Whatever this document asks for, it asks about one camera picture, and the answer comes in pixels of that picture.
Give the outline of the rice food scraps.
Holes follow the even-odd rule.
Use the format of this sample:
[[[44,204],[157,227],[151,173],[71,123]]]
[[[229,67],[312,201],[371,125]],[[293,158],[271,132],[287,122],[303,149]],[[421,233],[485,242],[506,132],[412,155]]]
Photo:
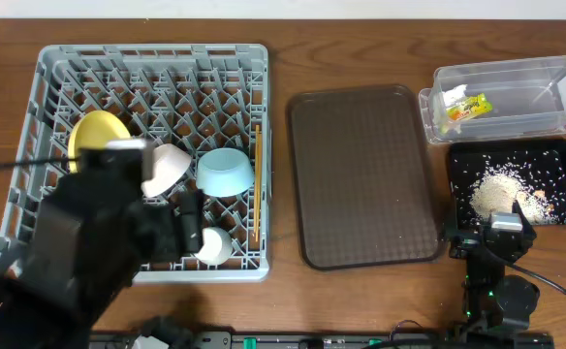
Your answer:
[[[513,201],[533,225],[566,225],[566,173],[555,151],[454,154],[450,159],[458,224],[486,224]]]

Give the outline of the small white cup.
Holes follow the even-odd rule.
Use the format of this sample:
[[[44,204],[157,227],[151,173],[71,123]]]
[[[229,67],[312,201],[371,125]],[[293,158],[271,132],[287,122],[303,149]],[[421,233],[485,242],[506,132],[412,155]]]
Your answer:
[[[230,234],[218,227],[207,227],[202,231],[204,244],[195,257],[210,266],[224,264],[233,254]]]

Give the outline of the light blue bowl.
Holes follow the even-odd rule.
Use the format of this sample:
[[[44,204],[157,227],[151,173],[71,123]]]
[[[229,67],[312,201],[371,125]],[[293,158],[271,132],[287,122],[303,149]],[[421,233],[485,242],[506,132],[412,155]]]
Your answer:
[[[217,148],[203,155],[197,165],[197,188],[216,198],[247,191],[255,175],[248,156],[235,148]]]

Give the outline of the yellow plate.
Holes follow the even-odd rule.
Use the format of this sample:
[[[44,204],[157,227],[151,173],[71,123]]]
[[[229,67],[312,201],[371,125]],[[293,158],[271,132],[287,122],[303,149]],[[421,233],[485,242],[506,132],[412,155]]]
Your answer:
[[[82,148],[101,149],[109,141],[130,139],[131,134],[124,123],[108,111],[91,111],[74,126],[68,141],[68,157],[70,173],[78,171],[78,163],[74,162]]]

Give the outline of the green snack wrapper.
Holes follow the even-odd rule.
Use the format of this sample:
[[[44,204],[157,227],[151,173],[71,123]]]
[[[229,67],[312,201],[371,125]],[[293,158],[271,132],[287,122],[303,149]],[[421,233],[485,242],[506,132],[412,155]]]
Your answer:
[[[465,121],[492,110],[492,103],[487,99],[485,93],[481,93],[476,96],[466,97],[447,108],[447,116],[452,121]]]

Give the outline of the white napkin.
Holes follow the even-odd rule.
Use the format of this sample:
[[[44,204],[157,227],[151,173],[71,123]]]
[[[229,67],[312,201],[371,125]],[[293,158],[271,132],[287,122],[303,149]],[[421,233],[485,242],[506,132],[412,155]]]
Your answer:
[[[452,121],[449,120],[448,110],[455,107],[466,98],[467,84],[460,84],[447,91],[436,92],[433,97],[433,122],[441,134],[450,131]]]

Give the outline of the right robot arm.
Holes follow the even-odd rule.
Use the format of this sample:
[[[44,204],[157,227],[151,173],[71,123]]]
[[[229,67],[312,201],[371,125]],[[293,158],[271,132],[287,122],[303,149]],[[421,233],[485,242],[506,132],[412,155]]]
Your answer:
[[[462,311],[467,321],[450,334],[463,342],[513,340],[529,328],[539,288],[505,268],[524,256],[537,237],[519,202],[509,212],[493,212],[474,229],[460,229],[455,217],[445,223],[449,256],[466,263]]]

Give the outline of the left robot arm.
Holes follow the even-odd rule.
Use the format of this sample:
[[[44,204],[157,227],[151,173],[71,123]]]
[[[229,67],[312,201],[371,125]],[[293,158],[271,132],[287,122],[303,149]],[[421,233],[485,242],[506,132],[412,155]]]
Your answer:
[[[141,185],[138,165],[94,165],[42,199],[31,241],[0,257],[0,348],[85,348],[143,264],[202,248],[202,194],[153,206]]]

